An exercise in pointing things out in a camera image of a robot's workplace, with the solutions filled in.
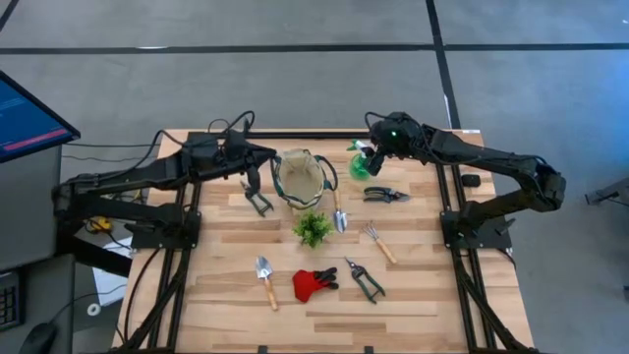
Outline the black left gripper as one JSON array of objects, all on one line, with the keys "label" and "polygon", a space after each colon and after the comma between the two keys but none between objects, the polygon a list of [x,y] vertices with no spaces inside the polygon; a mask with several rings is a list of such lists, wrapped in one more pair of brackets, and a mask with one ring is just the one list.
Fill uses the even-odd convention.
[{"label": "black left gripper", "polygon": [[276,155],[276,150],[262,147],[247,141],[246,134],[229,130],[225,137],[225,159],[232,172],[246,172],[249,182],[248,196],[259,193],[260,175],[258,169]]}]

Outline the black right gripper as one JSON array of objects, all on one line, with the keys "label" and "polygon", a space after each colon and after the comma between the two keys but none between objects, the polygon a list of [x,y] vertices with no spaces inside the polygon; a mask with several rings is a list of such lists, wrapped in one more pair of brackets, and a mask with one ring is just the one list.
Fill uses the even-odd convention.
[{"label": "black right gripper", "polygon": [[369,112],[378,118],[369,124],[372,147],[366,148],[366,170],[376,176],[381,170],[385,158],[396,156],[416,158],[423,140],[422,125],[406,112],[392,112],[382,116]]}]

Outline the green white spray bottle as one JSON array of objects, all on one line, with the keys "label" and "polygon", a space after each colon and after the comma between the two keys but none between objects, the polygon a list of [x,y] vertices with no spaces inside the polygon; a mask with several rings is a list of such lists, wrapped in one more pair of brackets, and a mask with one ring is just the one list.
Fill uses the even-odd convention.
[{"label": "green white spray bottle", "polygon": [[367,160],[373,155],[373,149],[360,140],[353,140],[347,150],[356,153],[349,165],[352,178],[359,181],[368,180],[371,175],[367,170]]}]

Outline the dark green-handled pruner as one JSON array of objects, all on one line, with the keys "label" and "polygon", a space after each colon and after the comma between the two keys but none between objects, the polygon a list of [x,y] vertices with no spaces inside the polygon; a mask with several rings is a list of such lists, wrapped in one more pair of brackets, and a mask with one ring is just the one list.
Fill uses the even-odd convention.
[{"label": "dark green-handled pruner", "polygon": [[240,181],[240,184],[245,191],[246,199],[252,204],[259,216],[265,217],[267,211],[274,210],[272,203],[264,195],[260,192],[254,193],[251,186],[243,180]]}]

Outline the black-handled pruning shears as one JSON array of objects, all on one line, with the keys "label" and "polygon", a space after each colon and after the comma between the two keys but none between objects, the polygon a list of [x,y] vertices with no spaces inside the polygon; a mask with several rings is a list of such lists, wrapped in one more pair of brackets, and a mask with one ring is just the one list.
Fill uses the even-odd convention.
[{"label": "black-handled pruning shears", "polygon": [[411,197],[387,187],[367,187],[364,189],[364,202],[408,202]]}]

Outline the beige green-trimmed gardening bag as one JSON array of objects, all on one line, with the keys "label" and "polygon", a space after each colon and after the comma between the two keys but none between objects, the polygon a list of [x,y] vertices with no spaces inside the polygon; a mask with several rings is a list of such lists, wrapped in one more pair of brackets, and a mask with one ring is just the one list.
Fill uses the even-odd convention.
[{"label": "beige green-trimmed gardening bag", "polygon": [[329,160],[305,148],[276,154],[270,160],[270,171],[277,195],[296,210],[316,208],[323,193],[336,191],[339,185]]}]

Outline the narrow wooden-handled trowel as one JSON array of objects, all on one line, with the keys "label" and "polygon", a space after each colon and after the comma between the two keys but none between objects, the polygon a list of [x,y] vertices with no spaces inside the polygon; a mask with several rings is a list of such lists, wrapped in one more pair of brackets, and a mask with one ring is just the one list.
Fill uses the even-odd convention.
[{"label": "narrow wooden-handled trowel", "polygon": [[333,191],[333,196],[335,203],[335,212],[333,214],[335,227],[339,233],[344,233],[347,228],[347,218],[346,213],[342,209],[340,190],[335,189]]}]

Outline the wooden-handled hand rake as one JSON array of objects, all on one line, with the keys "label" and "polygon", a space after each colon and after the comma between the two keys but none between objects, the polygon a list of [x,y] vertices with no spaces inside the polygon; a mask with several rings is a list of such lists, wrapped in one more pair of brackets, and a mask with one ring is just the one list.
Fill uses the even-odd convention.
[{"label": "wooden-handled hand rake", "polygon": [[363,231],[372,239],[374,240],[374,242],[377,244],[377,246],[380,248],[380,250],[382,251],[382,253],[387,257],[387,259],[394,265],[397,264],[397,259],[394,257],[393,253],[390,251],[390,249],[388,248],[388,246],[380,239],[380,237],[377,234],[377,231],[373,225],[373,222],[370,221],[368,222],[364,228]]}]

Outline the wide wooden-handled trowel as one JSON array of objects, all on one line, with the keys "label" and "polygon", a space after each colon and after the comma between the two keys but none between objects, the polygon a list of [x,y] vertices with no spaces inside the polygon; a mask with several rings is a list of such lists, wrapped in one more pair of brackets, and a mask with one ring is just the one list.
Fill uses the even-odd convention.
[{"label": "wide wooden-handled trowel", "polygon": [[257,273],[257,278],[261,279],[264,283],[265,292],[266,292],[271,309],[273,311],[277,311],[279,307],[276,300],[273,285],[270,280],[270,276],[272,275],[273,270],[268,259],[265,258],[264,256],[258,256],[256,259],[256,273]]}]

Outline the green-handled garden snips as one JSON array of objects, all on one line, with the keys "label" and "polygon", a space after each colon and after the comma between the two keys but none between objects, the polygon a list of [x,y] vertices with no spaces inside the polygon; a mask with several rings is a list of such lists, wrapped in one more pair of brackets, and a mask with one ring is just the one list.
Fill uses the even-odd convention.
[{"label": "green-handled garden snips", "polygon": [[[353,280],[359,285],[365,297],[373,304],[376,304],[375,300],[377,295],[385,296],[384,288],[369,274],[369,272],[361,265],[357,265],[348,258],[345,258]],[[364,279],[374,288],[374,292],[371,292],[368,286],[364,283]]]}]

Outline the red black gardening glove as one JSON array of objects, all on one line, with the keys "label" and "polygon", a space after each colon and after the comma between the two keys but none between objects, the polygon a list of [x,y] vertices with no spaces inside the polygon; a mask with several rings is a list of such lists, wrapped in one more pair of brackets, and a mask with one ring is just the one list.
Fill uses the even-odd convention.
[{"label": "red black gardening glove", "polygon": [[298,270],[292,277],[295,298],[302,303],[308,303],[310,298],[319,290],[338,289],[336,273],[336,267],[326,270]]}]

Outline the artificial plant in white pot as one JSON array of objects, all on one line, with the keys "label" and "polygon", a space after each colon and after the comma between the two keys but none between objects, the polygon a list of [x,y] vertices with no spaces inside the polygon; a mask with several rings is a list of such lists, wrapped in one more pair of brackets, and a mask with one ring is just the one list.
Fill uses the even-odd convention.
[{"label": "artificial plant in white pot", "polygon": [[309,210],[298,217],[292,231],[300,238],[302,245],[316,249],[334,231],[334,226],[325,213]]}]

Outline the yellow power plug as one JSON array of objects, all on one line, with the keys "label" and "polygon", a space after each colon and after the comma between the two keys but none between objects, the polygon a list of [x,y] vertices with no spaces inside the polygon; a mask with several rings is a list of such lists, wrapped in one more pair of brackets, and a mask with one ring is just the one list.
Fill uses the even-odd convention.
[{"label": "yellow power plug", "polygon": [[86,222],[86,230],[89,233],[107,233],[113,230],[113,225],[109,218],[98,216]]}]

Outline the white paper sheet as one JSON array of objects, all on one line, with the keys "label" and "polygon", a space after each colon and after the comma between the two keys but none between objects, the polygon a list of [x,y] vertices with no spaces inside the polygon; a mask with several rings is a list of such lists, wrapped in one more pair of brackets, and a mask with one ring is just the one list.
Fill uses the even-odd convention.
[{"label": "white paper sheet", "polygon": [[[105,244],[103,249],[130,259],[131,242],[132,238],[128,237],[117,242]],[[116,275],[96,267],[92,269],[92,273],[96,292],[98,293],[98,303],[101,307],[109,306],[124,298],[128,282],[126,276]]]}]

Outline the grey workstation desk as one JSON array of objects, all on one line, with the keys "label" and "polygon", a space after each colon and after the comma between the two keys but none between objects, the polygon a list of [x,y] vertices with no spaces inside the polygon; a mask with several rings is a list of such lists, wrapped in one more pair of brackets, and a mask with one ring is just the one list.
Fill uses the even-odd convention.
[{"label": "grey workstation desk", "polygon": [[24,322],[0,331],[0,354],[19,354],[31,329],[51,322],[49,354],[72,354],[75,259],[57,254],[51,190],[59,183],[61,149],[0,163],[0,273],[18,270]]}]

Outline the blue-screen computer monitor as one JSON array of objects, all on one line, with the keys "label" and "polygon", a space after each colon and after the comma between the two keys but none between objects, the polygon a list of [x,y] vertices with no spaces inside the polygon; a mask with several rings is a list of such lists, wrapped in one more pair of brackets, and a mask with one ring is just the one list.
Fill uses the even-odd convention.
[{"label": "blue-screen computer monitor", "polygon": [[77,128],[0,70],[0,163],[80,137]]}]

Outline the dark stand foot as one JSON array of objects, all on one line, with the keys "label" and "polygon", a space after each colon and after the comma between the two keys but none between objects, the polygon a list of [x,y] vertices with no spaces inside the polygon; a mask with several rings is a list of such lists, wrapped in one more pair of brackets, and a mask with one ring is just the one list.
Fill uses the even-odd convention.
[{"label": "dark stand foot", "polygon": [[593,190],[587,193],[585,198],[590,206],[597,206],[601,202],[614,202],[629,207],[629,177],[602,189]]}]

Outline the black computer mouse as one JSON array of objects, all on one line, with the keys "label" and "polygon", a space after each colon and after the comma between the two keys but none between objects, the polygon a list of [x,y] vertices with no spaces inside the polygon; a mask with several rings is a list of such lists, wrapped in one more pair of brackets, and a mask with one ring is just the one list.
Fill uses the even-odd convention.
[{"label": "black computer mouse", "polygon": [[37,324],[25,338],[19,354],[49,354],[56,334],[55,324],[51,322]]}]

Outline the black keyboard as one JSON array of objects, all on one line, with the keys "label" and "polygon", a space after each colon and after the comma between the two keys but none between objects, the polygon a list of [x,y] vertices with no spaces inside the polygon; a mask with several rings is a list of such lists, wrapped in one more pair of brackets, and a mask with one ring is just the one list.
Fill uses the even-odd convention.
[{"label": "black keyboard", "polygon": [[0,331],[24,322],[23,285],[18,270],[0,273]]}]

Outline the black metal table frame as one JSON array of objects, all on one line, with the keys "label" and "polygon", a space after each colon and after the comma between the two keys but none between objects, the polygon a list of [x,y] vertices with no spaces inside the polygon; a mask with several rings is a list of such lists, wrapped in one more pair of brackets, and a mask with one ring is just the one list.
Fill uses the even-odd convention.
[{"label": "black metal table frame", "polygon": [[[387,160],[377,186],[408,194],[408,202],[364,202],[365,183],[348,172],[351,130],[261,130],[255,144],[285,151],[305,148],[326,157],[340,182],[348,227],[316,249],[300,244],[296,214],[275,193],[267,168],[261,190],[274,210],[259,216],[238,177],[203,184],[199,242],[191,254],[176,349],[180,353],[463,353],[467,339],[452,257],[439,216],[456,206],[453,186],[440,190],[452,171],[413,160]],[[364,231],[372,221],[397,264]],[[256,259],[268,259],[279,309],[270,307]],[[363,266],[385,290],[371,303],[345,261]],[[336,290],[317,291],[308,303],[295,298],[292,277],[337,268]]]}]

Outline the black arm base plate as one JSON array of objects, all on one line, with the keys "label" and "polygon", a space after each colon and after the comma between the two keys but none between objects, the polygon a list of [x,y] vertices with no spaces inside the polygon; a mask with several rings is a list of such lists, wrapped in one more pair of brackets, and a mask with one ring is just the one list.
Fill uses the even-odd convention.
[{"label": "black arm base plate", "polygon": [[444,211],[440,215],[444,244],[456,249],[508,249],[512,247],[509,227],[514,218],[504,216],[484,220],[478,227],[459,220],[458,211]]},{"label": "black arm base plate", "polygon": [[201,214],[187,211],[181,221],[138,221],[125,228],[133,234],[133,249],[184,250],[199,241]]}]

